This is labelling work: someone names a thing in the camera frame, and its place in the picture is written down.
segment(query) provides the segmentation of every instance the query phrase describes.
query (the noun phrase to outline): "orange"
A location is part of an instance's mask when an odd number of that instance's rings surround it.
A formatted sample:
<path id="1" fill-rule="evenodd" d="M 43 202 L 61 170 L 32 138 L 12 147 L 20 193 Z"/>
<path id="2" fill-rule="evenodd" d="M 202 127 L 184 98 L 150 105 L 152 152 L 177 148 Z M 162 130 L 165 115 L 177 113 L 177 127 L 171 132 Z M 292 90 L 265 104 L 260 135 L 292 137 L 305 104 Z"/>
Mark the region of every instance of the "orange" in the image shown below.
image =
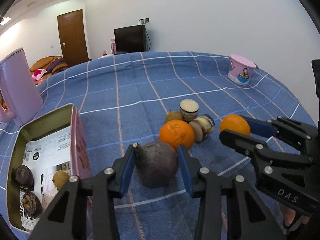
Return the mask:
<path id="1" fill-rule="evenodd" d="M 244 135 L 250 135 L 250 126 L 245 119 L 237 114 L 229 114 L 220 124 L 220 132 L 225 129 L 232 130 Z"/>
<path id="2" fill-rule="evenodd" d="M 171 120 L 160 129 L 159 140 L 170 144 L 176 151 L 180 144 L 184 144 L 189 149 L 195 139 L 192 127 L 181 120 Z"/>

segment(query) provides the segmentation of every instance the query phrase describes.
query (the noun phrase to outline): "black flat-screen tv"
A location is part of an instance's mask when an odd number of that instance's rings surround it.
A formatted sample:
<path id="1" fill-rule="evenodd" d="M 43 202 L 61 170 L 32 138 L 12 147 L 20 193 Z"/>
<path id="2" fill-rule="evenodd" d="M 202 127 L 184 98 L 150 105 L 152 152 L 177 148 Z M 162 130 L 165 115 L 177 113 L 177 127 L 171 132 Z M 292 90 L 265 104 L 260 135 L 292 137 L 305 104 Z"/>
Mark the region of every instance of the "black flat-screen tv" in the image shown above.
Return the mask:
<path id="1" fill-rule="evenodd" d="M 147 51 L 145 25 L 115 29 L 117 54 Z"/>

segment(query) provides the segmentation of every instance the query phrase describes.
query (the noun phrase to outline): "newspaper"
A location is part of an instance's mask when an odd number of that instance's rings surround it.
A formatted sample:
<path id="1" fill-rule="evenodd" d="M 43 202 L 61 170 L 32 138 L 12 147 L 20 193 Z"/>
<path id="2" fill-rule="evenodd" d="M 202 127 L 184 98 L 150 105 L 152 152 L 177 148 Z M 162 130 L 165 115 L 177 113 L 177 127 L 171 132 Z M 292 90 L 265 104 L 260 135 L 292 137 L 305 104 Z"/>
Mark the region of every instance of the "newspaper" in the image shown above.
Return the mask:
<path id="1" fill-rule="evenodd" d="M 35 181 L 32 192 L 38 197 L 44 211 L 58 193 L 52 182 L 54 174 L 62 170 L 71 175 L 70 126 L 37 141 L 29 141 L 22 164 L 32 171 Z M 25 193 L 20 191 L 21 222 L 23 227 L 31 232 L 39 219 L 31 218 L 24 210 L 21 199 Z"/>

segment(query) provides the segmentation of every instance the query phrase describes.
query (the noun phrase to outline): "pink plastic jug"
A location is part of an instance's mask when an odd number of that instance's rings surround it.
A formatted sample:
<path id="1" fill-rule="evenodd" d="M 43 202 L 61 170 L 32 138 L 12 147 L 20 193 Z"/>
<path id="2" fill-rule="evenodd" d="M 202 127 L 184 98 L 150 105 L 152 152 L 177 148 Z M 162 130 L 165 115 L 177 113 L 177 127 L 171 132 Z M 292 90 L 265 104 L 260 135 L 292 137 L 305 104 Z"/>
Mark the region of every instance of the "pink plastic jug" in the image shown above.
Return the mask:
<path id="1" fill-rule="evenodd" d="M 29 122 L 40 110 L 43 100 L 33 83 L 23 48 L 0 61 L 0 90 L 8 112 L 0 106 L 0 121 L 15 121 L 17 126 Z"/>

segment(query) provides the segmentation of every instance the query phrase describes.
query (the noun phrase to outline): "table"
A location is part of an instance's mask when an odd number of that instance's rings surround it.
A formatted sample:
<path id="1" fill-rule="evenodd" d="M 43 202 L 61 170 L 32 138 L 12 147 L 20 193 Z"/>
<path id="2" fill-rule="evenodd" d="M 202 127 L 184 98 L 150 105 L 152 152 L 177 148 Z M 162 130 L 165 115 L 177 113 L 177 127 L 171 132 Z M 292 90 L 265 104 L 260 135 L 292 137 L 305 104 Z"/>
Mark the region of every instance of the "table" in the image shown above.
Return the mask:
<path id="1" fill-rule="evenodd" d="M 295 96 L 278 80 L 255 70 L 249 86 L 239 87 L 228 78 L 229 57 L 195 52 L 143 52 L 123 54 L 82 63 L 51 76 L 38 85 L 44 105 L 35 118 L 73 103 L 81 114 L 92 175 L 111 166 L 129 144 L 157 139 L 166 112 L 177 111 L 179 102 L 190 98 L 199 103 L 199 114 L 215 120 L 213 134 L 191 148 L 203 166 L 221 176 L 243 175 L 254 185 L 248 157 L 223 146 L 219 125 L 223 117 L 237 113 L 260 120 L 290 117 L 315 125 Z M 0 123 L 0 212 L 8 221 L 5 201 L 7 169 L 19 128 Z M 290 151 L 281 141 L 269 146 Z M 279 223 L 276 201 L 259 195 Z M 222 203 L 222 237 L 226 239 L 226 202 Z M 180 171 L 167 187 L 147 189 L 133 173 L 128 194 L 115 200 L 122 240 L 193 239 L 199 200 L 185 192 Z M 20 239 L 28 236 L 17 229 Z"/>

